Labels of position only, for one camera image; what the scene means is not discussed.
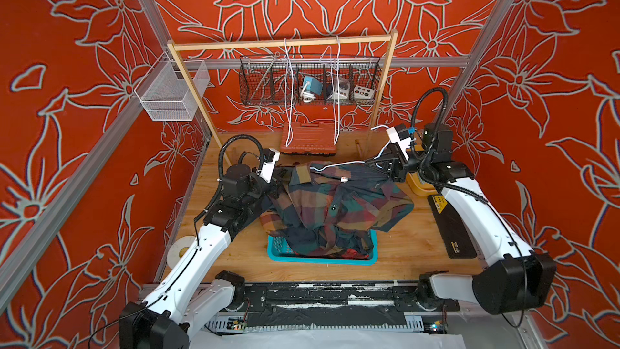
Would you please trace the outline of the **dark plaid shirt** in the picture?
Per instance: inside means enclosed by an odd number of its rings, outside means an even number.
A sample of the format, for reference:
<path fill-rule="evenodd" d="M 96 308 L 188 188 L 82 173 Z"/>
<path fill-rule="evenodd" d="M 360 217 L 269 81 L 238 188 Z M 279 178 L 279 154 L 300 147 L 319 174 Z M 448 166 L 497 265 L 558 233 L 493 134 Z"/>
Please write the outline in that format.
<path fill-rule="evenodd" d="M 280 166 L 274 180 L 276 194 L 259 220 L 295 255 L 368 259 L 371 232 L 389 232 L 414 209 L 389 177 L 361 164 Z"/>

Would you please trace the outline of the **white wire hanger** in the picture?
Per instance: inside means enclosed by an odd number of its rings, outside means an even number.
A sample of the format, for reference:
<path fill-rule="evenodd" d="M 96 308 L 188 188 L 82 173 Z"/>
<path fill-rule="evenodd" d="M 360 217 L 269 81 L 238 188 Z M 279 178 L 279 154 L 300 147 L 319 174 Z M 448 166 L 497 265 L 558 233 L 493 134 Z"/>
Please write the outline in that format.
<path fill-rule="evenodd" d="M 287 80 L 285 84 L 288 85 L 287 102 L 285 103 L 285 108 L 287 108 L 287 136 L 285 141 L 285 147 L 288 148 L 289 145 L 292 143 L 292 140 L 294 139 L 292 114 L 293 108 L 295 106 L 295 71 L 293 69 L 286 39 L 284 39 L 284 53 L 287 66 Z"/>

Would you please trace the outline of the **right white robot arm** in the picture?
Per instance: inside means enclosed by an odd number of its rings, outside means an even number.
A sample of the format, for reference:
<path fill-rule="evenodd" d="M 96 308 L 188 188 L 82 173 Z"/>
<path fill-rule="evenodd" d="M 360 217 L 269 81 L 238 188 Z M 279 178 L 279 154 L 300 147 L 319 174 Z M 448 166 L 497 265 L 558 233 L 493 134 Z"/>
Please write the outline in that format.
<path fill-rule="evenodd" d="M 448 126 L 441 121 L 427 124 L 420 150 L 415 148 L 415 132 L 413 122 L 387 128 L 386 150 L 366 165 L 397 182 L 417 173 L 434 187 L 461 219 L 484 268 L 474 276 L 440 271 L 422 275 L 414 296 L 418 305 L 435 310 L 447 300 L 465 301 L 491 315 L 542 307 L 552 289 L 555 261 L 523 240 L 484 195 L 469 167 L 452 158 Z"/>

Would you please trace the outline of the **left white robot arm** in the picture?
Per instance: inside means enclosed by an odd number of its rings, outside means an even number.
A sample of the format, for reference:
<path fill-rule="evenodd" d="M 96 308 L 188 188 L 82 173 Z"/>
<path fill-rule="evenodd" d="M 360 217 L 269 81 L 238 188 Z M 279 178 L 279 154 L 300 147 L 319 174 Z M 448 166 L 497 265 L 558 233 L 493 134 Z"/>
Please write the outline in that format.
<path fill-rule="evenodd" d="M 256 145 L 258 167 L 239 161 L 224 167 L 227 148 L 247 140 Z M 265 148 L 247 134 L 234 136 L 218 155 L 218 186 L 209 204 L 195 218 L 195 240 L 167 277 L 142 301 L 130 302 L 119 316 L 122 348 L 188 348 L 192 339 L 222 309 L 240 308 L 245 302 L 245 280 L 222 271 L 199 290 L 220 255 L 237 235 L 258 219 L 277 191 L 273 179 L 278 150 Z"/>

